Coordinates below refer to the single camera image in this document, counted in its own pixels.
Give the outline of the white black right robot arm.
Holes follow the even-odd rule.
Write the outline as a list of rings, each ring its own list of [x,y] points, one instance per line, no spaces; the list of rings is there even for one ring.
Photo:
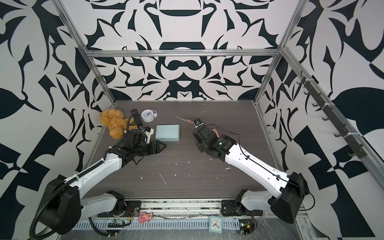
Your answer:
[[[270,210],[280,220],[293,224],[301,205],[310,191],[305,187],[304,178],[298,173],[282,172],[247,151],[239,141],[227,135],[219,136],[199,119],[193,132],[200,152],[219,159],[246,173],[262,185],[267,193],[254,193],[246,190],[239,195],[241,207],[248,211]]]

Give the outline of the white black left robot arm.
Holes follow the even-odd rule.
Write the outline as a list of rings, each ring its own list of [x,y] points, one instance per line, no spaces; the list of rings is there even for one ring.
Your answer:
[[[126,130],[123,137],[109,147],[98,162],[72,177],[54,179],[47,185],[30,226],[30,239],[43,240],[54,233],[66,234],[79,221],[98,214],[120,216],[127,212],[125,197],[115,191],[91,198],[85,195],[128,163],[137,165],[135,157],[156,155],[166,147],[159,140],[152,141],[141,129]]]

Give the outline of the pink paper boxes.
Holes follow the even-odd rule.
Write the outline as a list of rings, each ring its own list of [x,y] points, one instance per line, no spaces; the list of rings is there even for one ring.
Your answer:
[[[177,117],[177,116],[176,116],[176,118],[177,118],[177,119],[180,119],[180,120],[182,120],[182,121],[184,121],[184,122],[186,122],[186,123],[188,123],[188,124],[195,125],[194,122],[193,122],[192,120],[182,119],[182,118]],[[218,131],[217,131],[216,129],[212,129],[212,131],[216,134],[217,137],[219,137],[219,133],[218,133]]]

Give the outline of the light blue paper box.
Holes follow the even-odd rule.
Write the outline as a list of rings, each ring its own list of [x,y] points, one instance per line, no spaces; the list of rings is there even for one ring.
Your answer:
[[[157,125],[155,138],[161,142],[178,142],[180,125]]]

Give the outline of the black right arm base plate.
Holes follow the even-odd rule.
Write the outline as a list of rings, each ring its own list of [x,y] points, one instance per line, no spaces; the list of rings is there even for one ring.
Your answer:
[[[237,216],[262,216],[262,210],[247,210],[237,200],[222,200],[221,201],[221,215],[225,217],[237,217]]]

